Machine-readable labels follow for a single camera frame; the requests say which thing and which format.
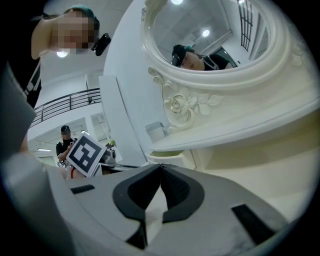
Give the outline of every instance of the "ornate mirror frame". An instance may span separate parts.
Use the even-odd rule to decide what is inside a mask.
[[[153,25],[169,0],[145,0],[142,49],[148,72],[162,86],[169,137],[154,151],[208,147],[263,134],[299,119],[319,105],[318,73],[304,40],[282,11],[267,0],[250,0],[266,23],[268,48],[233,69],[193,71],[172,66],[159,54]]]

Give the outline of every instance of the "metal railing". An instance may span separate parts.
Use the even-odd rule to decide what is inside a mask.
[[[30,127],[62,113],[101,102],[100,89],[89,89],[51,100],[36,109],[36,116]]]
[[[248,8],[247,0],[237,0],[240,14],[241,24],[241,46],[248,52],[249,45],[251,42],[251,30],[253,27],[252,23],[252,5]]]

